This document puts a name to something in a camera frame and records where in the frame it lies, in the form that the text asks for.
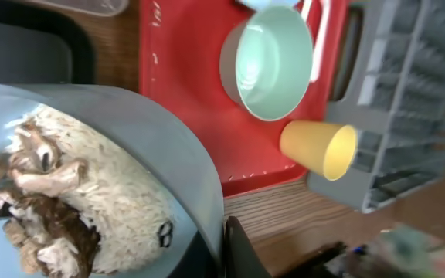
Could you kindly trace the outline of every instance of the green bowl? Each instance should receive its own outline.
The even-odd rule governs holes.
[[[261,120],[279,120],[303,99],[312,55],[310,30],[300,13],[271,6],[231,31],[219,74],[232,100]]]

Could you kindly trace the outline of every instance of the tray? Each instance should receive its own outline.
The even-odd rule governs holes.
[[[232,102],[219,79],[224,39],[252,11],[231,0],[141,2],[140,92],[195,133],[216,165],[225,197],[305,174],[306,169],[279,152],[278,140],[290,120],[324,118],[347,7],[345,0],[334,0],[322,11],[324,2],[329,3],[313,0],[305,5],[316,48],[323,44],[324,55],[315,67],[320,69],[317,79],[289,117],[271,123],[257,120]]]

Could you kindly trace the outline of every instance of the plastic lid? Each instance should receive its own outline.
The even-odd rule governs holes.
[[[115,16],[128,7],[129,0],[31,0],[98,16]]]

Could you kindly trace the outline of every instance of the white rice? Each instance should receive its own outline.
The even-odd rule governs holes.
[[[157,231],[166,221],[174,222],[165,189],[125,150],[73,117],[45,105],[24,120],[28,117],[56,141],[63,162],[88,161],[83,184],[61,198],[80,210],[87,225],[95,225],[101,235],[93,271],[123,272],[157,259],[165,250]],[[21,148],[18,137],[13,137],[7,152]]]

